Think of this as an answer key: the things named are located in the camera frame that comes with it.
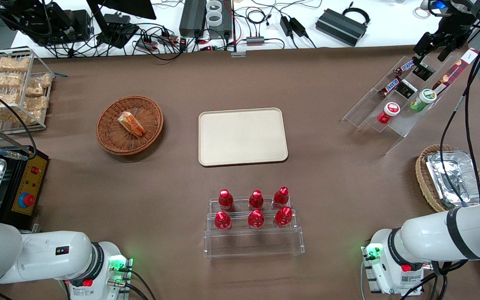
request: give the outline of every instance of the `black stand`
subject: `black stand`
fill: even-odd
[[[94,0],[86,0],[88,6],[92,10],[92,16],[97,21],[97,25],[101,29],[101,33],[97,35],[97,44],[108,44],[116,48],[123,48],[125,44],[137,32],[139,27],[134,24],[110,24],[105,21],[105,17],[101,13],[97,2]]]

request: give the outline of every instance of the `chocolate bar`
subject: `chocolate bar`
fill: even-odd
[[[401,83],[396,87],[396,91],[400,93],[405,98],[410,98],[414,93],[418,91],[410,82],[407,80],[401,80]]]
[[[381,89],[381,91],[379,91],[379,94],[381,94],[381,96],[383,97],[386,97],[390,92],[392,92],[397,86],[398,84],[401,83],[401,79],[396,76],[396,78],[394,80],[392,80],[392,82],[390,82],[390,84],[388,84],[386,87],[383,87]]]
[[[423,81],[427,81],[434,72],[436,72],[433,68],[429,67],[427,64],[424,62],[420,63],[415,67],[415,69],[412,71],[416,76],[421,78]]]
[[[394,70],[394,73],[397,75],[403,74],[406,70],[410,69],[412,66],[414,66],[414,60],[409,61],[408,63],[400,66],[399,68]]]

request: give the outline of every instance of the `acrylic display shelf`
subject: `acrylic display shelf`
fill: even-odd
[[[248,207],[249,197],[235,198],[235,211],[228,212],[231,217],[232,228],[219,230],[214,225],[216,213],[220,211],[218,199],[210,199],[205,224],[204,257],[232,258],[242,256],[262,256],[276,254],[293,254],[297,256],[305,253],[303,230],[299,223],[297,212],[293,209],[292,201],[288,206],[292,208],[292,222],[284,228],[277,228],[273,219],[277,210],[272,209],[273,196],[265,195],[262,214],[264,224],[259,229],[248,227],[248,216],[251,213]]]
[[[459,58],[450,56],[442,63],[438,61],[436,57],[432,58],[427,56],[423,59],[423,63],[432,67],[436,71],[430,76],[430,78],[428,78],[428,80],[422,80],[416,76],[416,74],[412,73],[415,66],[403,73],[402,76],[399,76],[402,80],[407,80],[417,89],[417,92],[415,92],[409,99],[406,99],[395,90],[387,97],[381,96],[379,91],[386,87],[396,77],[393,70],[409,62],[411,59],[411,57],[404,56],[394,67],[390,68],[389,72],[381,79],[381,81],[362,97],[362,99],[358,101],[358,103],[342,119],[342,121],[347,120],[360,129],[371,127],[381,133],[388,127],[397,133],[399,135],[398,140],[386,153],[395,148],[408,135],[408,133],[410,133],[428,110],[433,108],[435,104],[442,99],[442,96],[448,92],[449,87],[438,95],[438,99],[433,104],[426,106],[421,112],[416,112],[410,108],[411,102],[416,99],[419,92],[423,89],[432,89],[433,85],[445,74],[448,68],[457,62]],[[382,124],[377,120],[377,115],[383,110],[388,102],[397,103],[401,110],[397,116],[393,117],[388,122],[388,124]]]

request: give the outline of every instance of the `wire rack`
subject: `wire rack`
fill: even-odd
[[[19,58],[30,58],[28,70],[26,72],[11,72],[11,73],[19,73],[23,75],[25,80],[22,81],[21,86],[19,87],[6,87],[0,88],[1,94],[10,94],[10,93],[18,93],[19,95],[19,103],[16,104],[8,104],[12,109],[22,118],[25,118],[26,125],[30,131],[34,130],[43,130],[46,128],[45,125],[45,116],[47,109],[43,109],[40,113],[33,114],[32,111],[27,110],[24,108],[25,103],[25,94],[27,91],[27,87],[29,87],[29,80],[32,76],[42,76],[44,74],[50,74],[51,78],[55,78],[54,72],[46,65],[46,63],[36,55],[36,53],[27,47],[19,48],[19,49],[6,49],[0,50],[0,59],[2,57],[8,57],[13,59]],[[44,89],[44,96],[47,97],[49,100],[49,95],[51,93],[51,85]],[[11,112],[6,108],[4,105],[0,105],[0,131],[5,134],[10,133],[24,133],[25,128],[21,123],[15,118],[2,118],[2,116],[6,114],[11,114]]]

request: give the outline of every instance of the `tape roll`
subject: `tape roll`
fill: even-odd
[[[221,12],[221,2],[218,0],[210,0],[207,2],[207,12],[217,11]]]
[[[219,19],[213,21],[210,19],[212,17],[218,17]],[[212,27],[219,26],[221,25],[221,22],[223,22],[223,20],[221,19],[221,12],[218,12],[218,11],[209,11],[207,13],[206,19],[207,19],[207,25]]]

